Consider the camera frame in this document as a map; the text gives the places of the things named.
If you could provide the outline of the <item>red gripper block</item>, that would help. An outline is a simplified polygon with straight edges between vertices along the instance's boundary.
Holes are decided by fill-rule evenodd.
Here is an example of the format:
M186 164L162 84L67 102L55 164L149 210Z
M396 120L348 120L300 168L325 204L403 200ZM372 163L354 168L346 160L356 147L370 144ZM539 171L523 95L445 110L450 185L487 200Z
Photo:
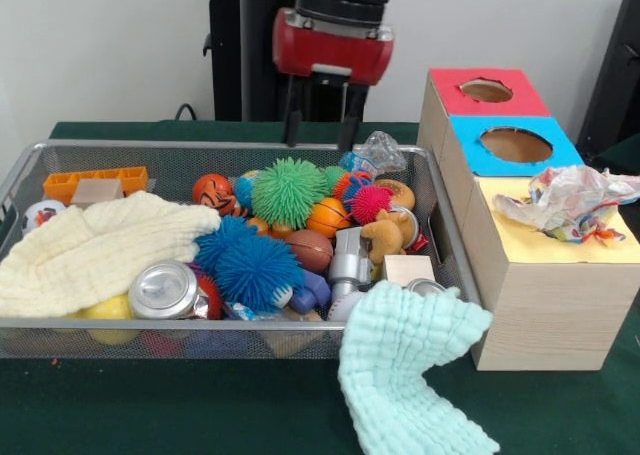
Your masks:
M289 74L284 142L295 147L302 120L303 80L314 73L348 79L342 88L337 147L351 150L364 115L368 85L376 85L391 60L391 27L364 28L305 17L292 8L278 10L273 25L273 61Z

